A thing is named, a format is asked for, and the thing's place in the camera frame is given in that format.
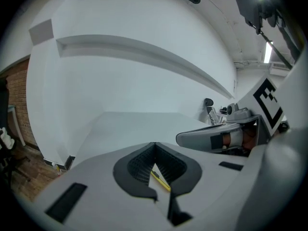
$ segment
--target ceiling light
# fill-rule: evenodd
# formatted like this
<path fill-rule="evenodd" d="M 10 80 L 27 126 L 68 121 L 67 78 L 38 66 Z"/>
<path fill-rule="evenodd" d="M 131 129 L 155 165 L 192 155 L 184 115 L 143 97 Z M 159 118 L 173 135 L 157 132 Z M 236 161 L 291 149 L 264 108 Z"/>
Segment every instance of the ceiling light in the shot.
<path fill-rule="evenodd" d="M 265 50 L 265 57 L 264 57 L 264 63 L 265 64 L 268 64 L 270 62 L 270 55 L 271 55 L 271 51 L 272 51 L 272 48 L 270 46 L 269 43 L 266 43 L 266 50 Z"/>

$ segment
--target floor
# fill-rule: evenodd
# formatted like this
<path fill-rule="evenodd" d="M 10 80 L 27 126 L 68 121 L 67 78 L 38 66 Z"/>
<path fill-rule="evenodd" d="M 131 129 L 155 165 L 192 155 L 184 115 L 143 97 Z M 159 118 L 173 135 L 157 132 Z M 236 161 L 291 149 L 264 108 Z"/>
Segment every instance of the floor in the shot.
<path fill-rule="evenodd" d="M 25 177 L 13 172 L 11 189 L 33 202 L 35 197 L 58 177 L 58 174 L 51 166 L 45 164 L 41 152 L 28 146 L 23 147 L 19 141 L 17 143 L 12 153 L 16 159 L 24 156 L 30 159 L 30 162 L 24 161 L 18 168 L 30 178 L 30 181 L 28 182 Z"/>

